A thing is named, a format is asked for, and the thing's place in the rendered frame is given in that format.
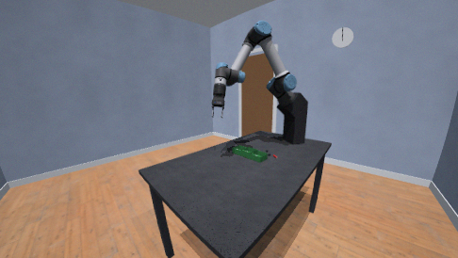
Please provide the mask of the green three-compartment bin rack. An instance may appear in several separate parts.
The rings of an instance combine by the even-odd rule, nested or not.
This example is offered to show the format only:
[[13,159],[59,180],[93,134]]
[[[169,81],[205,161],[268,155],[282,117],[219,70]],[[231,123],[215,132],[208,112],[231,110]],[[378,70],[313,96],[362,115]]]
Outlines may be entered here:
[[236,146],[232,148],[232,153],[238,154],[240,156],[252,159],[261,163],[262,161],[268,159],[268,154],[264,152],[260,152],[257,149],[251,147],[244,147],[244,146]]

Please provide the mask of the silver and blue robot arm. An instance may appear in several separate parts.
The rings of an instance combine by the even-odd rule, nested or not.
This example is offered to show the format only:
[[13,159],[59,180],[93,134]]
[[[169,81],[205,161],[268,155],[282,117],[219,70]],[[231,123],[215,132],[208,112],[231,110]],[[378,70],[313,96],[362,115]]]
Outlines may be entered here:
[[253,50],[256,45],[259,45],[262,47],[275,73],[275,79],[273,79],[273,77],[273,81],[271,79],[266,88],[278,100],[280,106],[286,106],[295,98],[295,94],[290,90],[296,88],[297,80],[293,74],[290,74],[289,71],[286,70],[271,39],[270,24],[265,21],[257,22],[250,32],[248,32],[231,69],[228,68],[226,63],[218,63],[215,78],[225,78],[226,86],[231,86],[236,82],[243,83],[245,80],[245,73],[241,72],[241,69],[250,54],[250,50]]

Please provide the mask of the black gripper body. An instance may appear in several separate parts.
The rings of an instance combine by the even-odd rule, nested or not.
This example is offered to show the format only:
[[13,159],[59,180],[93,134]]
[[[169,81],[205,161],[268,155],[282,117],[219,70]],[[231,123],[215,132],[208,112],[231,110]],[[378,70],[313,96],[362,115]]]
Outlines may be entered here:
[[222,77],[215,78],[212,105],[222,107],[226,91],[226,79]]

